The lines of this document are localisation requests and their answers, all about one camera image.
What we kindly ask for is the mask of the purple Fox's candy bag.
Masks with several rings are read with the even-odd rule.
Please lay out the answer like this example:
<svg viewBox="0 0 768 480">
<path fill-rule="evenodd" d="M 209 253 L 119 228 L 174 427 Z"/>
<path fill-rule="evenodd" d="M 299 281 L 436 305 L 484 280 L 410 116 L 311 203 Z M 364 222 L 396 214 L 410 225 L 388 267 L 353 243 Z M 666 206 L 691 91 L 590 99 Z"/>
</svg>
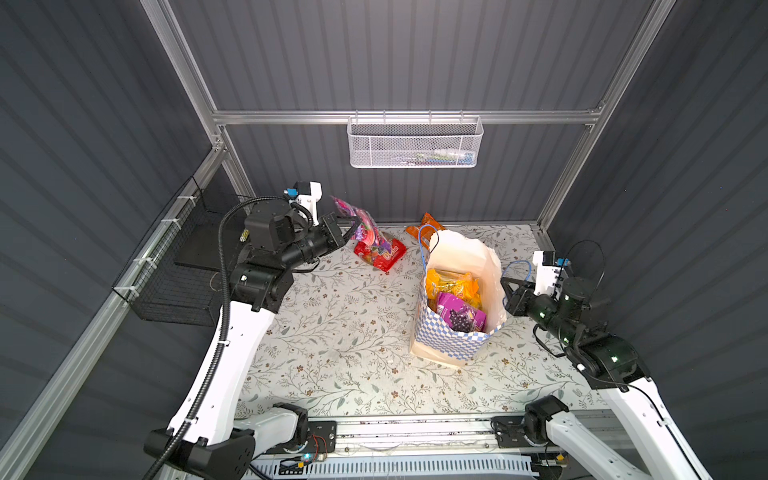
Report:
<svg viewBox="0 0 768 480">
<path fill-rule="evenodd" d="M 370 213 L 360 207 L 354 206 L 338 197 L 333 198 L 338 211 L 344 216 L 353 216 L 360 220 L 360 226 L 355 232 L 355 239 L 365 244 L 368 248 L 376 248 L 387 253 L 392 252 L 392 244 L 380 231 L 378 225 Z"/>
</svg>

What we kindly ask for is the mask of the purple grape snack bag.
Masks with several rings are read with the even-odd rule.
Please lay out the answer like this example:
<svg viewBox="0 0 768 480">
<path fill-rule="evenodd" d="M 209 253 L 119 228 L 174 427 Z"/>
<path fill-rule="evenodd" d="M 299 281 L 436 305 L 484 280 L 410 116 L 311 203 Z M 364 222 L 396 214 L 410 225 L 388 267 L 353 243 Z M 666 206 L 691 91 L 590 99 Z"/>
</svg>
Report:
<svg viewBox="0 0 768 480">
<path fill-rule="evenodd" d="M 437 314 L 449 328 L 460 333 L 481 332 L 486 324 L 482 310 L 448 292 L 437 296 Z"/>
</svg>

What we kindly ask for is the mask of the yellow snack bag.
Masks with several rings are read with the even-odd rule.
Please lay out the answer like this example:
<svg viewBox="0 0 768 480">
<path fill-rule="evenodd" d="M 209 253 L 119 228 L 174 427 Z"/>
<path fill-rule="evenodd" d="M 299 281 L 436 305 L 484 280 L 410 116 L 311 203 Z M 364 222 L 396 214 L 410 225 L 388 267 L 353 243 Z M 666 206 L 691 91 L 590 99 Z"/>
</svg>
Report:
<svg viewBox="0 0 768 480">
<path fill-rule="evenodd" d="M 479 282 L 471 273 L 460 274 L 428 269 L 425 277 L 425 291 L 428 306 L 433 311 L 437 311 L 437 297 L 440 293 L 450 293 L 473 308 L 482 308 Z"/>
</svg>

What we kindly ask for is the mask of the red candy bag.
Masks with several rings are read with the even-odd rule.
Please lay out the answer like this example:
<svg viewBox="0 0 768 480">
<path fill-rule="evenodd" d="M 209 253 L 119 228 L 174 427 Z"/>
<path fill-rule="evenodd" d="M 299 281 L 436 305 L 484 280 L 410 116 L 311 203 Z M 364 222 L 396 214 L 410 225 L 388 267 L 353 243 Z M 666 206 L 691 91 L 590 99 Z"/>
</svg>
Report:
<svg viewBox="0 0 768 480">
<path fill-rule="evenodd" d="M 407 251 L 406 246 L 395 238 L 389 244 L 390 249 L 387 250 L 383 247 L 368 246 L 363 241 L 359 241 L 354 248 L 354 253 L 365 263 L 388 273 Z"/>
</svg>

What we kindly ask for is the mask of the white checkered paper bag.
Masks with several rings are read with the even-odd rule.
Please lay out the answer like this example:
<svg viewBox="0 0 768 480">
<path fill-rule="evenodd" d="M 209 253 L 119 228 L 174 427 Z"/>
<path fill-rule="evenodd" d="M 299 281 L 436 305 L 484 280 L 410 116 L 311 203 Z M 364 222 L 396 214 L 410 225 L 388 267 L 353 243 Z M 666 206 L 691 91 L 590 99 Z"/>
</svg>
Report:
<svg viewBox="0 0 768 480">
<path fill-rule="evenodd" d="M 423 279 L 410 353 L 463 367 L 506 323 L 502 263 L 482 241 L 431 224 L 417 241 Z"/>
</svg>

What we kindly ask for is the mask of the small orange snack packet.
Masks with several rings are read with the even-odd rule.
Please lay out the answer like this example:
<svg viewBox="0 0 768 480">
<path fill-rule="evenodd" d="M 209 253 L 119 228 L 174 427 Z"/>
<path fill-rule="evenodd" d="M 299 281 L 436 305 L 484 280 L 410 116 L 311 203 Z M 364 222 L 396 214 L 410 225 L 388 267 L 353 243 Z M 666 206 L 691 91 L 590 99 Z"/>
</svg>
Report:
<svg viewBox="0 0 768 480">
<path fill-rule="evenodd" d="M 418 226 L 410 225 L 405 232 L 418 240 L 425 248 L 430 246 L 431 237 L 445 227 L 439 223 L 430 213 L 425 213 Z"/>
</svg>

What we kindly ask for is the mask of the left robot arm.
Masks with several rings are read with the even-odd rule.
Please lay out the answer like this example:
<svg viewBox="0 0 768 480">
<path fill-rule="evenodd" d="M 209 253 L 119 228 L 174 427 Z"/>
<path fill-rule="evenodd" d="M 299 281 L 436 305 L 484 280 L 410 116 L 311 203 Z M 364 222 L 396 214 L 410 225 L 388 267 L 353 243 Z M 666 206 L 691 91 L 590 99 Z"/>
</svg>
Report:
<svg viewBox="0 0 768 480">
<path fill-rule="evenodd" d="M 235 427 L 239 393 L 255 353 L 301 265 L 342 248 L 340 217 L 317 214 L 319 197 L 290 188 L 231 208 L 217 231 L 223 297 L 216 333 L 183 401 L 165 428 L 149 433 L 144 451 L 153 479 L 169 466 L 202 479 L 240 479 L 254 458 L 279 446 L 299 453 L 309 435 L 306 409 L 277 403 L 253 427 Z"/>
</svg>

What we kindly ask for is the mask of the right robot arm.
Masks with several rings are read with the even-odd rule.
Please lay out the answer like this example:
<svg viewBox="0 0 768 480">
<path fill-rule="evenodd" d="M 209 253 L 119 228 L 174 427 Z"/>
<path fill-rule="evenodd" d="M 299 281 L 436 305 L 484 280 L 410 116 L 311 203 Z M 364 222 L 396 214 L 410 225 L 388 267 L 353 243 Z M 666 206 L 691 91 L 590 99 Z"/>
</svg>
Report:
<svg viewBox="0 0 768 480">
<path fill-rule="evenodd" d="M 558 295 L 537 293 L 533 283 L 504 277 L 505 309 L 532 319 L 552 334 L 567 359 L 606 402 L 646 469 L 639 470 L 590 431 L 553 395 L 525 408 L 520 431 L 538 447 L 557 446 L 596 479 L 707 479 L 710 474 L 676 425 L 636 349 L 626 340 L 588 327 L 582 315 L 597 283 L 565 279 Z"/>
</svg>

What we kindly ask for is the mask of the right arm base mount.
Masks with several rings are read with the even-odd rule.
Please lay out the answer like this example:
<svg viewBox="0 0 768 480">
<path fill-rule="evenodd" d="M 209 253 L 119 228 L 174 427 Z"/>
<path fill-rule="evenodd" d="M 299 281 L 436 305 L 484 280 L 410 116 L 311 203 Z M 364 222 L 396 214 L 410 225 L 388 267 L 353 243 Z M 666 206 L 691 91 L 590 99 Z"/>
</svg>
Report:
<svg viewBox="0 0 768 480">
<path fill-rule="evenodd" d="M 490 427 L 502 449 L 532 447 L 527 436 L 526 417 L 524 415 L 500 415 L 491 418 Z"/>
</svg>

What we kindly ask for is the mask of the white ventilated rail cover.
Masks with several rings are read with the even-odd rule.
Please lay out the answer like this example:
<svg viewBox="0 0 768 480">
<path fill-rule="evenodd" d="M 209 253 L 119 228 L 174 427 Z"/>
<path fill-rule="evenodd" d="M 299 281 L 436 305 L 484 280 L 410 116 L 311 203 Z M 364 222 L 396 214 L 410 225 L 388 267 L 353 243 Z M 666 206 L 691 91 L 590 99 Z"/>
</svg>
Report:
<svg viewBox="0 0 768 480">
<path fill-rule="evenodd" d="M 270 479 L 536 479 L 526 456 L 434 455 L 392 457 L 335 457 L 303 468 L 283 466 L 279 459 L 252 462 L 248 478 L 259 471 Z"/>
</svg>

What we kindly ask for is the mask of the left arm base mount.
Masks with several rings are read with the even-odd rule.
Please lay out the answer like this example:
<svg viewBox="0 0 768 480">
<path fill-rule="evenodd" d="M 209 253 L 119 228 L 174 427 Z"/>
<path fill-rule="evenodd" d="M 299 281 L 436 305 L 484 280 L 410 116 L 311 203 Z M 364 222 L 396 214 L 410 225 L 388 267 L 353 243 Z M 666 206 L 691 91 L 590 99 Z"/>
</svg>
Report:
<svg viewBox="0 0 768 480">
<path fill-rule="evenodd" d="M 276 447 L 285 454 L 329 454 L 336 449 L 338 423 L 336 421 L 310 420 L 306 438 L 299 443 L 286 443 Z"/>
</svg>

